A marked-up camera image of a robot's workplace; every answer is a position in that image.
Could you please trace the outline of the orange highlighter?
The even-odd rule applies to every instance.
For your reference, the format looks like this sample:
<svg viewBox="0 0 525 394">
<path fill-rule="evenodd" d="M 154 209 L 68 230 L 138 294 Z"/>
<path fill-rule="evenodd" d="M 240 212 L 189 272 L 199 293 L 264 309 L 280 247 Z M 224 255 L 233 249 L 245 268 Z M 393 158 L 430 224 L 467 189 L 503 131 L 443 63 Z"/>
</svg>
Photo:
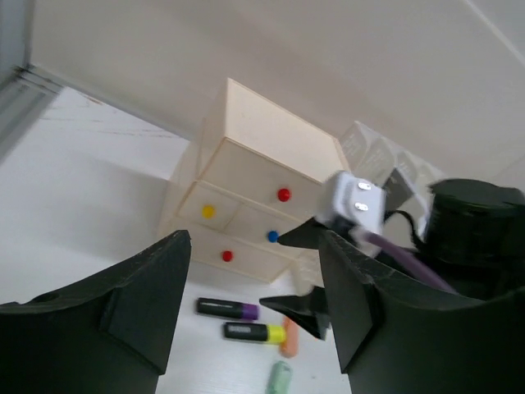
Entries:
<svg viewBox="0 0 525 394">
<path fill-rule="evenodd" d="M 299 326 L 288 317 L 284 317 L 282 327 L 285 329 L 285 341 L 279 345 L 280 354 L 293 358 L 299 353 Z"/>
</svg>

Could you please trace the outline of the purple cap black highlighter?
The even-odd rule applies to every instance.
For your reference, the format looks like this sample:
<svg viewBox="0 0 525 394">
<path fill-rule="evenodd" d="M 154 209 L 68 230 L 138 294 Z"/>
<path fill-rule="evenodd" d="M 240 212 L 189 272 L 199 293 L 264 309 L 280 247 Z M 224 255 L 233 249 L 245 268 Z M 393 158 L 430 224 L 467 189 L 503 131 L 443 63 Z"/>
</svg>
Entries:
<svg viewBox="0 0 525 394">
<path fill-rule="evenodd" d="M 232 318 L 246 321 L 255 321 L 259 318 L 259 308 L 257 305 L 232 300 L 200 297 L 196 300 L 195 309 L 198 314 L 218 318 Z"/>
</svg>

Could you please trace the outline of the yellow cap black highlighter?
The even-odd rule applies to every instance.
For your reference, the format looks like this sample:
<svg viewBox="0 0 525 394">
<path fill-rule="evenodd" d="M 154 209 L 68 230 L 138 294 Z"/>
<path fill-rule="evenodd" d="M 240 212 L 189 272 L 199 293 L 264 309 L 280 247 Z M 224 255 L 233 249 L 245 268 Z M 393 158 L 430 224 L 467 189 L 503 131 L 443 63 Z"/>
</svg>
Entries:
<svg viewBox="0 0 525 394">
<path fill-rule="evenodd" d="M 286 331 L 282 326 L 263 323 L 234 323 L 222 325 L 224 338 L 239 341 L 255 341 L 281 344 L 286 340 Z"/>
</svg>

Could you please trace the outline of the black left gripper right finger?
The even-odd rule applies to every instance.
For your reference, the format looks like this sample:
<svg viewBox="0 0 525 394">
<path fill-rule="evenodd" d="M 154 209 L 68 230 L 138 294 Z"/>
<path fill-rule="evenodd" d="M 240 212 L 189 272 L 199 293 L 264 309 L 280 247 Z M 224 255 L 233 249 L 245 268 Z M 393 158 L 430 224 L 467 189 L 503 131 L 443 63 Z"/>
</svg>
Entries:
<svg viewBox="0 0 525 394">
<path fill-rule="evenodd" d="M 524 291 L 476 300 L 429 287 L 331 231 L 319 254 L 354 393 L 521 393 Z"/>
</svg>

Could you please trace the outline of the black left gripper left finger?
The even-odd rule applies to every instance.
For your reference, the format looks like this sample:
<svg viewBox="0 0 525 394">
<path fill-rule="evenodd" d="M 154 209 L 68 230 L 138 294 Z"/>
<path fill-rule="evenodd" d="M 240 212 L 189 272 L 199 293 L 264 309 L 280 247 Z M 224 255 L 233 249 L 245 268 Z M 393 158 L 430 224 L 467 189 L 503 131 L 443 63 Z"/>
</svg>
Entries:
<svg viewBox="0 0 525 394">
<path fill-rule="evenodd" d="M 153 393 L 167 371 L 186 230 L 69 286 L 1 307 L 4 393 Z"/>
</svg>

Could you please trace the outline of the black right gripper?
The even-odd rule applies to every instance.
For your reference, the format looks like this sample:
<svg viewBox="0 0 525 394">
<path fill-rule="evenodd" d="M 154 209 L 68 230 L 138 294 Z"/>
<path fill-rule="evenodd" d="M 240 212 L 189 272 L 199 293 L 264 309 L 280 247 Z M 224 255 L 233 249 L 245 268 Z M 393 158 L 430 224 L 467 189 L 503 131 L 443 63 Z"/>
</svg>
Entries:
<svg viewBox="0 0 525 394">
<path fill-rule="evenodd" d="M 434 287 L 435 272 L 417 256 L 423 248 L 423 233 L 428 215 L 427 202 L 420 196 L 398 204 L 386 198 L 382 233 L 375 234 L 355 227 L 341 236 L 360 250 L 377 249 L 375 259 L 414 279 Z M 317 249 L 326 226 L 310 218 L 280 235 L 278 243 L 300 249 Z M 279 295 L 261 298 L 259 304 L 283 314 L 317 339 L 325 340 L 331 325 L 324 287 L 314 286 L 305 295 Z"/>
</svg>

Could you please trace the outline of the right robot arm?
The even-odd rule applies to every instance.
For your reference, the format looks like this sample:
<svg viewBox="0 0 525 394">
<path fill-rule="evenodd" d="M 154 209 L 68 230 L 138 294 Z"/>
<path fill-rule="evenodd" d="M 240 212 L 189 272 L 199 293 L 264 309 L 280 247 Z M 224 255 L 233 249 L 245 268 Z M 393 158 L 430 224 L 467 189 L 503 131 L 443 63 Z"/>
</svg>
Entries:
<svg viewBox="0 0 525 394">
<path fill-rule="evenodd" d="M 348 172 L 322 187 L 316 214 L 280 236 L 319 253 L 323 286 L 261 304 L 340 345 L 519 347 L 524 343 L 524 196 L 484 181 L 431 186 L 423 233 L 405 249 L 382 235 L 391 192 Z"/>
</svg>

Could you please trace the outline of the green highlighter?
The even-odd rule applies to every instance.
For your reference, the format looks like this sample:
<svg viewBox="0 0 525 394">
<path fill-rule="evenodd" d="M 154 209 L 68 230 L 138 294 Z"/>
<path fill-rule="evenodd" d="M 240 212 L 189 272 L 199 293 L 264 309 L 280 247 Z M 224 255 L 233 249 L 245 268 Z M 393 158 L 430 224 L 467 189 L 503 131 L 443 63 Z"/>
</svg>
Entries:
<svg viewBox="0 0 525 394">
<path fill-rule="evenodd" d="M 277 361 L 271 369 L 266 394 L 287 394 L 292 379 L 292 368 L 285 361 Z"/>
</svg>

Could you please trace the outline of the cream drawer cabinet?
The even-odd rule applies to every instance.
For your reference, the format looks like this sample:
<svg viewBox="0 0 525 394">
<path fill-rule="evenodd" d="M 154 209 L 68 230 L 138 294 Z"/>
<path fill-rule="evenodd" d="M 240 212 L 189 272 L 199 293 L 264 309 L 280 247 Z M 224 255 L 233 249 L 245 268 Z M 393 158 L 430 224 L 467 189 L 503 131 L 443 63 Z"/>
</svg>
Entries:
<svg viewBox="0 0 525 394">
<path fill-rule="evenodd" d="M 157 233 L 185 229 L 195 261 L 272 282 L 309 253 L 267 233 L 309 220 L 322 183 L 347 167 L 335 137 L 229 79 L 171 175 Z M 278 200 L 280 188 L 289 201 Z M 206 204 L 214 218 L 202 217 Z"/>
</svg>

